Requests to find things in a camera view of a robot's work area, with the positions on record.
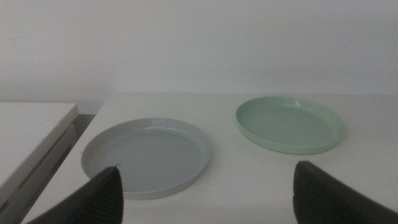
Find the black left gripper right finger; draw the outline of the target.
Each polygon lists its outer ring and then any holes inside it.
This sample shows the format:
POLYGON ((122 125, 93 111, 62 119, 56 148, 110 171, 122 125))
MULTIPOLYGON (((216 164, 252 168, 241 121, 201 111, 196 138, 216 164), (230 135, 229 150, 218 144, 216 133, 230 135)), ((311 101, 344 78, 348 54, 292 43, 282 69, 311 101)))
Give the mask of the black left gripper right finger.
POLYGON ((294 170, 298 223, 397 223, 397 212, 365 197, 309 161, 294 170))

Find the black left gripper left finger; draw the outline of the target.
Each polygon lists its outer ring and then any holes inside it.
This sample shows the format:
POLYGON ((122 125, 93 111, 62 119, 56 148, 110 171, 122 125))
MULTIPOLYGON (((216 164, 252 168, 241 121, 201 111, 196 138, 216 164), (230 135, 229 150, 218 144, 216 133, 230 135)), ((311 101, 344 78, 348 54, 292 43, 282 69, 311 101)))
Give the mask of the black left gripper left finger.
POLYGON ((117 167, 107 167, 31 224, 119 224, 123 221, 123 186, 117 167))

